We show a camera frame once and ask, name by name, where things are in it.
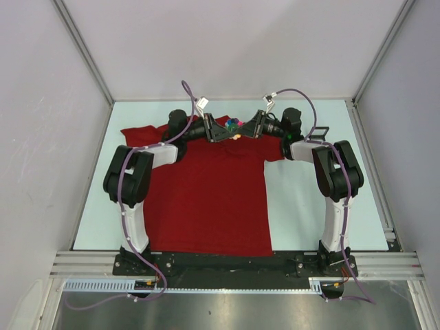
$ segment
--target colorful object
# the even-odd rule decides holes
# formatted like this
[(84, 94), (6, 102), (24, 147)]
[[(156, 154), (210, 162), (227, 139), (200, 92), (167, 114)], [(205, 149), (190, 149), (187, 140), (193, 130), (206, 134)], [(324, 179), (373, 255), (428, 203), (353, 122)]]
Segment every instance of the colorful object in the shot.
[[(228, 129), (229, 132), (233, 132), (237, 128), (239, 128), (240, 126), (243, 126), (243, 124), (244, 123), (241, 122), (240, 120), (238, 120), (237, 118), (231, 118), (226, 121), (225, 127)], [(239, 138), (241, 138), (241, 134), (236, 134), (233, 137), (231, 137), (231, 139), (233, 139), (233, 140), (237, 140)]]

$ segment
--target gray wall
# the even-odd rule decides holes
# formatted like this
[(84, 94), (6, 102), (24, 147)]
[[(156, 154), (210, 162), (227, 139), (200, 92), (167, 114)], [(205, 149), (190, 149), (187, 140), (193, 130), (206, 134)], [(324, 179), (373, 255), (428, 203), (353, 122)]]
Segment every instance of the gray wall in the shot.
[(403, 2), (65, 0), (116, 100), (350, 97)]
[(109, 108), (49, 0), (4, 1), (0, 45), (5, 329), (20, 297), (47, 278), (56, 251), (68, 242)]
[(416, 2), (359, 104), (406, 250), (440, 306), (440, 1)]

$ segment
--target red shirt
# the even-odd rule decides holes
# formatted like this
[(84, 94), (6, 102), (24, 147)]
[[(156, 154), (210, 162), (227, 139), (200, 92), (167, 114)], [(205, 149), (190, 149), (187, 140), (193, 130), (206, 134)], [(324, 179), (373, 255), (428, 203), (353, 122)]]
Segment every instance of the red shirt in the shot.
[[(166, 129), (122, 133), (128, 146), (146, 146)], [(144, 219), (152, 251), (272, 255), (264, 161), (282, 158), (280, 139), (270, 136), (189, 142), (183, 160), (151, 174)]]

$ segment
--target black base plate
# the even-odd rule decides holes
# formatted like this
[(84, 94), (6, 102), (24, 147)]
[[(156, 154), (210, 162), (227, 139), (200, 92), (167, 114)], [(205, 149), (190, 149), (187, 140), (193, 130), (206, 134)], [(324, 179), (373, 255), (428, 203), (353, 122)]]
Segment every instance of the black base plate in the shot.
[(323, 283), (326, 283), (326, 282), (321, 282), (321, 290), (326, 298), (336, 299), (336, 298), (342, 297), (342, 295), (344, 294), (344, 284), (335, 286), (335, 285), (333, 285), (333, 283), (330, 283), (331, 285), (324, 286), (324, 285), (322, 285)]
[[(341, 277), (343, 264), (320, 272), (316, 255), (296, 251), (274, 252), (267, 257), (179, 252), (153, 252), (144, 257), (157, 264), (169, 287), (178, 289), (309, 289), (309, 277)], [(116, 256), (113, 275), (154, 276), (155, 271), (125, 252)]]
[[(296, 274), (298, 277), (341, 277), (342, 268), (344, 268), (346, 272), (350, 274), (344, 261), (327, 266), (325, 270), (321, 270), (318, 268), (318, 257), (316, 255), (297, 254), (295, 256), (295, 261)], [(356, 265), (356, 260), (354, 256), (349, 257), (349, 263), (350, 266), (352, 266), (351, 269), (357, 276), (358, 266)]]

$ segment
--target white table surface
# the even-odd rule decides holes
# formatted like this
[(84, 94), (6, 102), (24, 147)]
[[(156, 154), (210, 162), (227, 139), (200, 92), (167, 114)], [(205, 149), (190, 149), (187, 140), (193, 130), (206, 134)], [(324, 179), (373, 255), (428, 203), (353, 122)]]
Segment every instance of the white table surface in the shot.
[[(355, 198), (351, 213), (351, 249), (387, 250), (382, 224), (345, 102), (317, 100), (314, 103), (318, 112), (318, 126), (330, 127), (327, 141), (350, 141), (364, 172), (365, 183)], [(302, 100), (277, 100), (273, 112), (281, 118), (287, 107), (302, 111), (302, 132), (305, 135), (313, 122), (309, 104)], [(102, 182), (116, 147), (125, 144), (120, 130), (146, 125), (158, 127), (167, 123), (168, 114), (174, 109), (183, 109), (189, 114), (190, 102), (115, 103), (74, 243), (75, 250), (119, 249), (122, 241), (120, 211), (102, 189)], [(212, 113), (215, 118), (228, 115), (246, 121), (258, 109), (265, 109), (262, 100), (211, 101), (205, 112)], [(313, 165), (289, 160), (266, 162), (265, 181), (273, 250), (317, 250), (324, 229), (325, 201), (318, 190)]]

